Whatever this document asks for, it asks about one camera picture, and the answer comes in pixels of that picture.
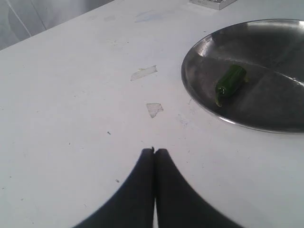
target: table surface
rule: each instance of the table surface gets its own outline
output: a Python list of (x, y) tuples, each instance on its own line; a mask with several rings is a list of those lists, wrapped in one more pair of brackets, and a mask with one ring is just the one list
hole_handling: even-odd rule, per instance
[[(303, 7), (238, 0), (216, 11), (187, 0), (115, 0), (2, 50), (1, 227), (75, 225), (154, 146), (167, 148), (191, 186), (246, 228), (302, 228), (303, 135), (219, 120), (192, 101), (180, 67), (215, 30), (304, 19)], [(156, 73), (134, 75), (152, 66)], [(163, 111), (151, 118), (154, 103)]]

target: green pepper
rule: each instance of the green pepper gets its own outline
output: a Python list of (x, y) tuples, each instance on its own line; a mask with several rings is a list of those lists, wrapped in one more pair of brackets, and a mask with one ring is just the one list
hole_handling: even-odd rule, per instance
[(215, 103), (221, 107), (219, 102), (221, 97), (232, 96), (244, 81), (247, 81), (246, 70), (238, 65), (231, 65), (226, 74), (218, 81), (215, 86)]

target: stainless steel plate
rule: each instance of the stainless steel plate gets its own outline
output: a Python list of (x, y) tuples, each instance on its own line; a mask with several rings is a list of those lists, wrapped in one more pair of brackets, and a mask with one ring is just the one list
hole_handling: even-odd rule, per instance
[[(249, 82), (215, 104), (217, 81), (232, 64)], [(304, 21), (270, 19), (223, 28), (199, 41), (182, 64), (189, 94), (221, 119), (270, 132), (304, 132)]]

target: stain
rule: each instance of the stain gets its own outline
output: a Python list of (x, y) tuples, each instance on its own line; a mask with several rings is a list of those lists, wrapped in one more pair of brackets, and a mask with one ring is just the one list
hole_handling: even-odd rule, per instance
[(189, 124), (189, 120), (187, 120), (185, 117), (183, 117), (181, 114), (178, 114), (178, 120), (179, 122), (184, 126), (187, 127)]
[(149, 112), (151, 118), (156, 117), (157, 113), (163, 112), (163, 108), (160, 103), (148, 103), (147, 109), (148, 109), (148, 112)]
[(112, 21), (112, 20), (116, 20), (116, 17), (115, 17), (114, 15), (111, 15), (111, 16), (109, 16), (109, 17), (105, 17), (105, 18), (104, 18), (104, 21), (105, 21), (105, 22), (109, 22), (109, 21)]
[(137, 14), (136, 17), (140, 17), (144, 14), (147, 14), (147, 13), (150, 13), (150, 12), (153, 12), (153, 11), (155, 11), (155, 10), (152, 9), (152, 10), (149, 10), (149, 11), (141, 12), (141, 13)]
[(92, 16), (88, 17), (88, 20), (95, 20), (96, 18), (97, 18), (96, 15), (92, 15)]
[(134, 74), (132, 74), (131, 76), (131, 82), (132, 81), (135, 81), (137, 79), (140, 79), (142, 77), (146, 77), (148, 75), (151, 75), (155, 72), (157, 72), (157, 68), (156, 68), (156, 65), (152, 66), (152, 67), (149, 67), (147, 69), (140, 69), (138, 72), (135, 72)]
[(142, 12), (136, 16), (135, 23), (139, 22), (147, 22), (152, 20), (161, 20), (163, 19), (163, 14), (157, 13), (154, 10), (150, 10), (147, 12)]

